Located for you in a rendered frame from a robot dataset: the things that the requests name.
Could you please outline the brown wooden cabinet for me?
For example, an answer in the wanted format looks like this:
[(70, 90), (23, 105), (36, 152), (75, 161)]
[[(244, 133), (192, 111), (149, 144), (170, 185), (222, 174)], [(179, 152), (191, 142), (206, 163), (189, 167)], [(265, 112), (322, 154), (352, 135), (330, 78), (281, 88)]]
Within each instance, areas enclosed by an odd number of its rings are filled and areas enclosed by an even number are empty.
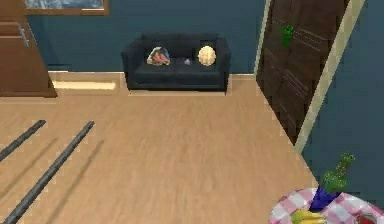
[[(25, 29), (29, 47), (25, 46), (18, 25)], [(0, 0), (0, 97), (56, 96), (26, 19), (24, 0)]]

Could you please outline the dark brown room door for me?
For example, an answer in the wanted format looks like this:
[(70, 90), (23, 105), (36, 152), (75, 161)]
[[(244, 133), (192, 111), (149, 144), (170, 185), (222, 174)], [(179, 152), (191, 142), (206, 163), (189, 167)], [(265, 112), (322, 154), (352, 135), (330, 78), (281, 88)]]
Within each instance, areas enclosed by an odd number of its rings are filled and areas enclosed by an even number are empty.
[[(256, 76), (291, 142), (296, 142), (349, 0), (271, 0)], [(283, 29), (294, 27), (290, 46)]]

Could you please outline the red bowl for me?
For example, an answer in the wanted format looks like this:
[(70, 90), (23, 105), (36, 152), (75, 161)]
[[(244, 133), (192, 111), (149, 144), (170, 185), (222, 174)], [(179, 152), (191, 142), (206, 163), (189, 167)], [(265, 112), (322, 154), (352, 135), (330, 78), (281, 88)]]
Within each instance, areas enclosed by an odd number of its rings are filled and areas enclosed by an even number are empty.
[(361, 213), (356, 216), (355, 224), (377, 224), (377, 219), (372, 213)]

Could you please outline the yellow bananas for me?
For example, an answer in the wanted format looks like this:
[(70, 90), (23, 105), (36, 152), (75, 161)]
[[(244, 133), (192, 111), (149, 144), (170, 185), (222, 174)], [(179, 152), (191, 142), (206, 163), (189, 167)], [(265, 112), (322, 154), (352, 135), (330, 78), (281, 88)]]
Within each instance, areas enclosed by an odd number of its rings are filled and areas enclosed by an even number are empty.
[(326, 224), (326, 218), (320, 213), (299, 209), (291, 215), (292, 224)]

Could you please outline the multicoloured patterned cushion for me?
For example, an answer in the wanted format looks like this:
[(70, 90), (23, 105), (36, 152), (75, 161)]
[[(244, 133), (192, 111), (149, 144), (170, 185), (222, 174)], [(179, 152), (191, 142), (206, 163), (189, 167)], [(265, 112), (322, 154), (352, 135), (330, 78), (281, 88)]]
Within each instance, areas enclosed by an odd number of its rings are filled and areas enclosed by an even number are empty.
[(155, 47), (147, 57), (149, 65), (162, 66), (170, 64), (168, 50), (164, 47)]

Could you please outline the green plant in blue pot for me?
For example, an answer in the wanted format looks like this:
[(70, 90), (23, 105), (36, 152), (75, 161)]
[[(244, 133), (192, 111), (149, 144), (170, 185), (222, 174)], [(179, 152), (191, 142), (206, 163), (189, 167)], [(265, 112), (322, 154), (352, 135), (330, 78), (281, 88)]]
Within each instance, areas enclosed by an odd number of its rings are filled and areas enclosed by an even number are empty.
[(355, 156), (344, 153), (335, 169), (326, 171), (310, 204), (311, 212), (320, 212), (330, 205), (346, 188), (346, 174)]

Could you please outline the round cream cushion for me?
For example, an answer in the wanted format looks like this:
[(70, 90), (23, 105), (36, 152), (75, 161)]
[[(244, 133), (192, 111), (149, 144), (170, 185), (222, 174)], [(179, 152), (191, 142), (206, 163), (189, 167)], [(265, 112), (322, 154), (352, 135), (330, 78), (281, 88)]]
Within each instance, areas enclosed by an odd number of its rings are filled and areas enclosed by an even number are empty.
[(211, 66), (216, 60), (216, 52), (210, 46), (202, 47), (198, 52), (198, 60), (204, 66)]

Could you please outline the wooden framed window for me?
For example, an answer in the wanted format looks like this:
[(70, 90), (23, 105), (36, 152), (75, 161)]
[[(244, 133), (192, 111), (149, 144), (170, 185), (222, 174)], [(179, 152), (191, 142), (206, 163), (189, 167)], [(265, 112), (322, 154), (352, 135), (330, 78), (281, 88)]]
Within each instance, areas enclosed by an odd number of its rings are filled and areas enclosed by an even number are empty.
[(108, 15), (109, 0), (24, 0), (28, 15)]

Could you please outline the pink checked round table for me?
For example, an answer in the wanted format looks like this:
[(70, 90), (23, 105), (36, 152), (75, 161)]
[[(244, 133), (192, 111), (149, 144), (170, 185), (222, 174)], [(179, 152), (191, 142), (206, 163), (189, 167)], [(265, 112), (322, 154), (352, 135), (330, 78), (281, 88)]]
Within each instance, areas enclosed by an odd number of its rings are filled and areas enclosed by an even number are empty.
[[(308, 209), (316, 188), (295, 190), (283, 196), (272, 209), (268, 224), (292, 224), (291, 214), (298, 209)], [(327, 224), (355, 224), (360, 214), (372, 214), (376, 224), (384, 224), (384, 211), (353, 195), (342, 193), (321, 211)]]

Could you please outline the grey table leg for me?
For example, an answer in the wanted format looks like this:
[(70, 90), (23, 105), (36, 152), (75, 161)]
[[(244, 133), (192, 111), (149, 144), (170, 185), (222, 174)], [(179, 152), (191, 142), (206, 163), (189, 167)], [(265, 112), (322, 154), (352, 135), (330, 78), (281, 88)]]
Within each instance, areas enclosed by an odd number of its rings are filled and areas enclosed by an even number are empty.
[(45, 173), (40, 177), (36, 184), (29, 190), (29, 192), (22, 198), (12, 212), (5, 218), (1, 224), (17, 224), (20, 218), (25, 214), (31, 204), (40, 195), (42, 190), (47, 186), (50, 180), (55, 176), (62, 165), (67, 161), (76, 147), (81, 143), (85, 136), (95, 125), (94, 121), (89, 121), (81, 131), (74, 137), (68, 144), (64, 151), (56, 158), (50, 165)]
[(24, 133), (13, 140), (7, 147), (0, 151), (0, 162), (7, 158), (12, 152), (14, 152), (22, 143), (24, 143), (29, 137), (35, 134), (41, 127), (46, 124), (45, 120), (38, 120), (35, 124), (29, 127)]

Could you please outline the dark blue sofa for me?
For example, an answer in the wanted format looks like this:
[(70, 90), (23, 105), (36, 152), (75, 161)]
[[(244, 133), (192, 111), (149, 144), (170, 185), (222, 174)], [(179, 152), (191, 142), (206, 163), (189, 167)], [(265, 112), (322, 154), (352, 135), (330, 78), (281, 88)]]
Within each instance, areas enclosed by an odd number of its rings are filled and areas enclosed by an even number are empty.
[[(198, 60), (198, 52), (204, 46), (216, 52), (211, 66)], [(168, 50), (169, 65), (147, 63), (155, 47)], [(129, 90), (227, 91), (231, 51), (226, 39), (217, 33), (143, 33), (125, 46), (121, 57)], [(192, 64), (185, 65), (185, 59)]]

